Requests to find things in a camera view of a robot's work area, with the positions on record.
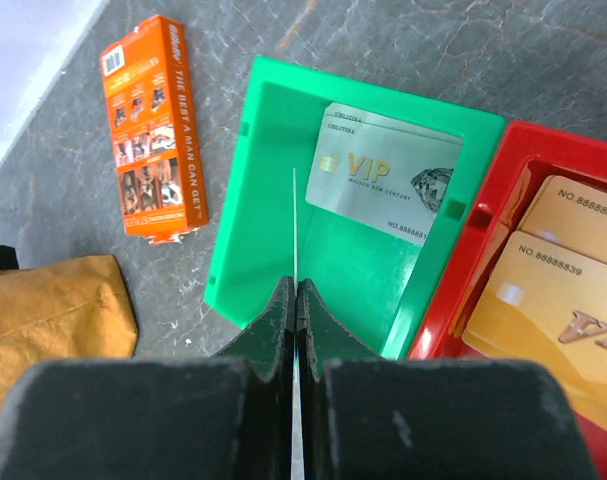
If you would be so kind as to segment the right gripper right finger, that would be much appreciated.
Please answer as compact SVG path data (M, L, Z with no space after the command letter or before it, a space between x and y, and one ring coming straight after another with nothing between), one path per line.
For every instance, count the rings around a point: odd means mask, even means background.
M559 384L522 360L392 361L297 292L309 479L594 479Z

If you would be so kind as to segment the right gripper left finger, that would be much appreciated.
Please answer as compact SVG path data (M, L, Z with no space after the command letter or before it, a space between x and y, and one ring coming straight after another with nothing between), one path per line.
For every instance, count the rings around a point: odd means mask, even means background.
M211 357L59 360L0 410L0 479L286 479L296 294Z

